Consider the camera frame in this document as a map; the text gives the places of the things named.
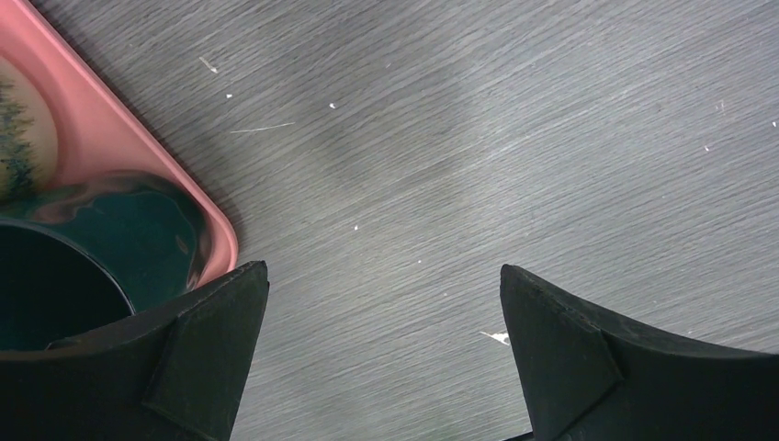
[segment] scratch on floor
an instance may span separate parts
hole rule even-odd
[[[205,58],[203,58],[203,57],[198,57],[198,59],[199,59],[199,60],[200,60],[200,61],[201,61],[203,64],[205,64],[205,65],[206,65],[206,67],[208,67],[210,71],[212,71],[212,72],[213,72],[213,73],[215,73],[215,74],[218,74],[218,73],[219,73],[219,70],[218,70],[216,67],[214,67],[213,65],[211,65],[211,63],[210,63],[208,60],[206,60],[206,59],[205,59]]]
[[[270,127],[261,127],[259,129],[234,130],[234,131],[231,131],[231,133],[251,133],[253,131],[263,131],[263,130],[278,129],[279,127],[291,126],[292,124],[295,124],[295,123],[294,122],[288,122],[286,124],[279,124],[277,126],[270,126]]]
[[[487,334],[483,331],[479,331],[479,334],[487,335],[493,340],[496,340],[498,342],[503,343],[504,345],[511,346],[509,343],[509,334],[508,333],[497,333],[497,334]]]

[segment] wood grain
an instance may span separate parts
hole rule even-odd
[[[779,350],[775,1],[35,4],[269,264],[233,439],[522,433],[504,263]]]

